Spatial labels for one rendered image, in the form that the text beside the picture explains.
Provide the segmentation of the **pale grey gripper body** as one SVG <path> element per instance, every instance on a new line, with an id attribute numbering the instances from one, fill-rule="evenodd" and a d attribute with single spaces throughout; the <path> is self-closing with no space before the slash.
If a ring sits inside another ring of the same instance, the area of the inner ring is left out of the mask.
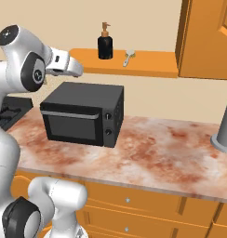
<path id="1" fill-rule="evenodd" d="M 83 66 L 74 58 L 55 58 L 50 64 L 46 66 L 46 73 L 51 75 L 66 75 L 79 77 L 83 74 Z"/>

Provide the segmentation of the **black soap dispenser orange pump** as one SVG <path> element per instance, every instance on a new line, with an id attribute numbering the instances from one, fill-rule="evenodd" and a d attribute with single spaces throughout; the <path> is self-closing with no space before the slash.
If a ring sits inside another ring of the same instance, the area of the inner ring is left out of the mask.
<path id="1" fill-rule="evenodd" d="M 109 35 L 107 22 L 102 23 L 101 36 L 98 38 L 98 52 L 100 60 L 110 60 L 113 57 L 113 38 Z"/>

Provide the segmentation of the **orange cabinet shelf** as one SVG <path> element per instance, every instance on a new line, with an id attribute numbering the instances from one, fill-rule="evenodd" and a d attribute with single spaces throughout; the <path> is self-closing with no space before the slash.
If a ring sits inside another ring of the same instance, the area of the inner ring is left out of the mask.
<path id="1" fill-rule="evenodd" d="M 84 66 L 85 73 L 163 78 L 177 78 L 179 73 L 174 52 L 137 51 L 126 67 L 123 66 L 125 50 L 115 49 L 112 59 L 99 59 L 98 50 L 91 48 L 73 48 L 70 55 Z"/>

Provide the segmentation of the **orange cabinet door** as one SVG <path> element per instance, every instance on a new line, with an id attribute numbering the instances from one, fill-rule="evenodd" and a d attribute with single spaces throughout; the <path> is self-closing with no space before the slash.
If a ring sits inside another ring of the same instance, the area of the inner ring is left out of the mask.
<path id="1" fill-rule="evenodd" d="M 227 80 L 227 0 L 182 0 L 179 77 Z"/>

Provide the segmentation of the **black toaster oven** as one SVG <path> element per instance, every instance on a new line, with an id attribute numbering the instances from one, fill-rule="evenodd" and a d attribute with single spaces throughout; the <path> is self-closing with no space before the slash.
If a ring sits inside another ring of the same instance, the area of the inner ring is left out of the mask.
<path id="1" fill-rule="evenodd" d="M 42 114 L 47 138 L 113 148 L 124 120 L 124 87 L 64 82 L 40 104 L 40 111 L 98 113 L 95 120 Z M 112 119 L 105 119 L 107 112 Z M 113 133 L 107 136 L 106 129 Z"/>

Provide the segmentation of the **black hob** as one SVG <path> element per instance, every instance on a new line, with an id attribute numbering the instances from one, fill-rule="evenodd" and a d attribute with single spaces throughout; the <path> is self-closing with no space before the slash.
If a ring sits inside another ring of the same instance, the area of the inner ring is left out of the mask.
<path id="1" fill-rule="evenodd" d="M 5 97 L 0 112 L 0 126 L 8 131 L 32 107 L 33 102 L 30 98 Z"/>

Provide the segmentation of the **orange cupboard door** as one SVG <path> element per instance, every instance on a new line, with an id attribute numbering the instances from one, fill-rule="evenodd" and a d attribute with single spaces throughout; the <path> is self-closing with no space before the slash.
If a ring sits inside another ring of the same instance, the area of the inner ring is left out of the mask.
<path id="1" fill-rule="evenodd" d="M 28 187 L 31 183 L 32 178 L 28 178 L 23 175 L 16 175 L 13 178 L 11 184 L 11 194 L 14 198 L 19 198 L 20 196 L 28 198 Z"/>

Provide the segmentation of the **orange drawer front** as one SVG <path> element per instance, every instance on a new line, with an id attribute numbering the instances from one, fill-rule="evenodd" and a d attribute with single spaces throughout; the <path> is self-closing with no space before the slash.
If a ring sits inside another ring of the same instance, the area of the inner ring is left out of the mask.
<path id="1" fill-rule="evenodd" d="M 180 217 L 185 223 L 207 227 L 221 211 L 223 203 L 183 197 L 180 201 Z"/>
<path id="2" fill-rule="evenodd" d="M 207 228 L 88 205 L 76 212 L 89 238 L 206 238 Z"/>
<path id="3" fill-rule="evenodd" d="M 180 201 L 183 197 L 160 192 L 147 192 L 96 182 L 85 183 L 89 198 L 105 205 L 119 206 L 131 211 L 146 212 L 158 217 L 180 215 Z"/>

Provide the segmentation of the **grey tapered cylinder stand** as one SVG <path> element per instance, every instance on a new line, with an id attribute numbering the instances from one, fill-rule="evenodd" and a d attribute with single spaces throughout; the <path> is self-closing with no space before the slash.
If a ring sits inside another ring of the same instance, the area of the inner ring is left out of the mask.
<path id="1" fill-rule="evenodd" d="M 227 153 L 227 106 L 217 134 L 210 138 L 211 144 L 219 151 Z"/>

